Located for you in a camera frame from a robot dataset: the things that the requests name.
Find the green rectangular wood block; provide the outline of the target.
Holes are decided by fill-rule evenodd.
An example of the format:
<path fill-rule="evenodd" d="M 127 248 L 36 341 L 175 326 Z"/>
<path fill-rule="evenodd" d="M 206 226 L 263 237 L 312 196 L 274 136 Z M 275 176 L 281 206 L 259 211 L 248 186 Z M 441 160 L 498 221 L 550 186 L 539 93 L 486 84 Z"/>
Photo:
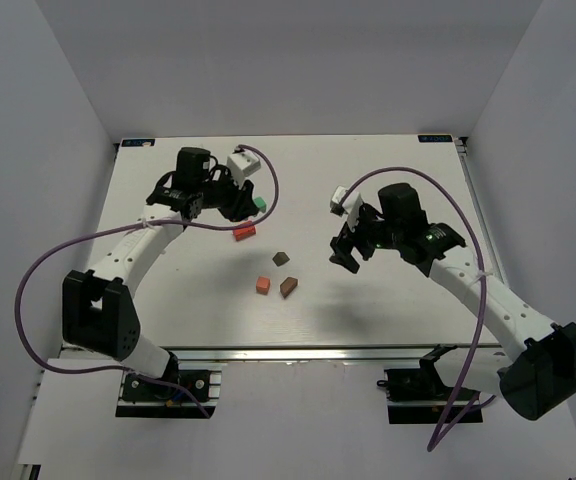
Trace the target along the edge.
<path fill-rule="evenodd" d="M 262 197 L 255 197 L 253 202 L 261 213 L 265 213 L 267 211 L 267 204 Z"/>

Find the brown wood block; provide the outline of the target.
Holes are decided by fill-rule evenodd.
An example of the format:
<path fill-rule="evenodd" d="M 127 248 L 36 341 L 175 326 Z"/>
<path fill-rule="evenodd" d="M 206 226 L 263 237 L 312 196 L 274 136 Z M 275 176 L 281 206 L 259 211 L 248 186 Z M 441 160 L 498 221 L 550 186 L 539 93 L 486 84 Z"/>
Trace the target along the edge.
<path fill-rule="evenodd" d="M 279 286 L 279 292 L 283 299 L 286 299 L 298 286 L 298 279 L 286 277 Z"/>

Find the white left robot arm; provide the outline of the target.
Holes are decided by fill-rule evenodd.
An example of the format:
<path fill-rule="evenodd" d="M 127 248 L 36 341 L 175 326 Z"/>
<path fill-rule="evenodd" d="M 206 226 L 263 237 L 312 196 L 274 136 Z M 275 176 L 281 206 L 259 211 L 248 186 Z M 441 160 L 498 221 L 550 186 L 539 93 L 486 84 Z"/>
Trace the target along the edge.
<path fill-rule="evenodd" d="M 87 271 L 71 271 L 64 279 L 64 341 L 160 383 L 177 382 L 176 357 L 142 333 L 133 296 L 164 250 L 202 211 L 216 209 L 233 223 L 259 213 L 249 178 L 260 167 L 260 159 L 242 148 L 225 163 L 206 149 L 181 148 L 175 169 L 147 197 L 138 228 Z"/>

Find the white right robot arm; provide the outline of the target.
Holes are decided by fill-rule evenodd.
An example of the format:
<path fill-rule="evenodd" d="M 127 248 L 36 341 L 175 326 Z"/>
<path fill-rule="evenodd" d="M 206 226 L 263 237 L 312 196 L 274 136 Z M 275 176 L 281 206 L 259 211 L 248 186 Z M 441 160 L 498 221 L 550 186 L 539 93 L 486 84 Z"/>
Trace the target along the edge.
<path fill-rule="evenodd" d="M 462 236 L 445 223 L 428 221 L 409 184 L 383 187 L 378 198 L 380 206 L 374 208 L 360 194 L 336 188 L 331 211 L 345 223 L 330 242 L 331 262 L 357 273 L 354 251 L 364 261 L 376 250 L 397 251 L 473 315 L 481 316 L 503 350 L 499 359 L 476 355 L 465 378 L 460 378 L 464 354 L 452 346 L 438 346 L 420 361 L 429 381 L 439 387 L 461 383 L 498 395 L 531 421 L 576 393 L 576 323 L 557 324 L 485 274 Z"/>

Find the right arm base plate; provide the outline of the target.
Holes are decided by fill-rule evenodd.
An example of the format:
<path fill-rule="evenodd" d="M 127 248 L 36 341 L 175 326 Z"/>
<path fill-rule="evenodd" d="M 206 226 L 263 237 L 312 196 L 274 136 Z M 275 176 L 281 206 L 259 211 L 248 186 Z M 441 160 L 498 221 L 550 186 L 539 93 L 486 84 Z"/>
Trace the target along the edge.
<path fill-rule="evenodd" d="M 433 387 L 419 368 L 387 369 L 376 384 L 386 395 L 391 425 L 436 424 L 452 391 Z"/>

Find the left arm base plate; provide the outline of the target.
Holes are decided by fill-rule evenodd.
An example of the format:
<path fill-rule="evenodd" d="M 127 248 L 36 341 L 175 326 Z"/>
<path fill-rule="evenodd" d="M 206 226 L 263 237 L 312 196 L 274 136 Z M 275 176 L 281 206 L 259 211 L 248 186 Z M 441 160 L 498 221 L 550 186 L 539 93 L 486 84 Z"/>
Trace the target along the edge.
<path fill-rule="evenodd" d="M 135 374 L 122 377 L 115 416 L 137 419 L 207 420 L 220 397 L 223 366 L 217 363 L 181 363 L 178 383 L 190 392 L 205 412 L 178 388 L 164 388 Z"/>

